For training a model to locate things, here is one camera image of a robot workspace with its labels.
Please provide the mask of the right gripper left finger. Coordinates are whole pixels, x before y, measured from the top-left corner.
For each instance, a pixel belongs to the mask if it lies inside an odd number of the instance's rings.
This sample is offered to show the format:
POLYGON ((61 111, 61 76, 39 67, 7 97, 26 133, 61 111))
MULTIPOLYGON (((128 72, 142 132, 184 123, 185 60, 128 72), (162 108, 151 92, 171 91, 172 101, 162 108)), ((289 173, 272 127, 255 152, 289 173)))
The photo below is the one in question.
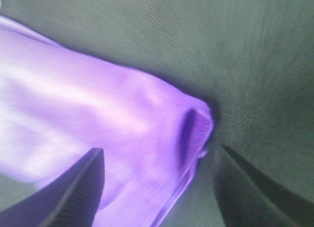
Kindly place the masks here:
POLYGON ((52 183, 1 211, 2 227, 90 227, 105 183, 104 151, 93 148, 52 183))

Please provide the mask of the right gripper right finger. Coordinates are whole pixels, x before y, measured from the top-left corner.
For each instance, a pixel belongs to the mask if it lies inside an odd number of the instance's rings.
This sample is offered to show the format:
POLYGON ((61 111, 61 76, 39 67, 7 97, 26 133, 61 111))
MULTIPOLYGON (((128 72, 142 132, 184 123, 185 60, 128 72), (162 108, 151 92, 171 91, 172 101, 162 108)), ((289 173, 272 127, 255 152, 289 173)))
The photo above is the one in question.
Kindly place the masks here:
POLYGON ((228 146, 213 151, 213 187, 227 227, 312 227, 314 204, 281 186, 228 146))

